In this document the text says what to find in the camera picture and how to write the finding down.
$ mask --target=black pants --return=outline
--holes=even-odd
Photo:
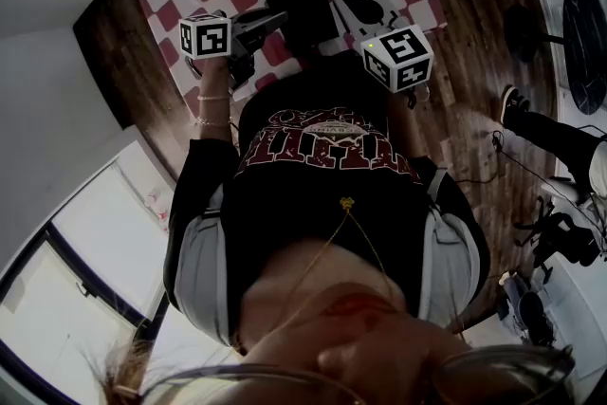
[[[533,112],[512,114],[506,128],[554,154],[567,166],[580,189],[592,191],[588,171],[600,138]]]

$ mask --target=window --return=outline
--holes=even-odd
[[[100,403],[91,366],[120,361],[166,311],[167,234],[129,183],[108,166],[0,282],[0,360],[48,402]]]

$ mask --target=white cube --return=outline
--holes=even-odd
[[[193,60],[231,55],[231,19],[201,14],[179,21],[181,52]]]
[[[426,82],[434,52],[418,25],[393,30],[360,43],[364,68],[396,93]]]

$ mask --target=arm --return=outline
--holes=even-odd
[[[198,91],[199,116],[196,119],[201,140],[214,138],[231,143],[229,78],[226,58],[211,58],[205,62]]]
[[[217,188],[229,183],[238,167],[238,153],[231,142],[229,76],[225,58],[207,60],[200,82],[199,139],[190,141],[188,158],[175,188],[164,285],[177,308],[175,277],[186,228],[196,217],[204,216]]]

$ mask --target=leg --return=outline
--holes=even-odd
[[[591,191],[588,172],[599,138],[539,113],[527,112],[516,89],[509,95],[506,91],[502,105],[505,128],[554,154],[567,166],[576,183],[583,190]]]

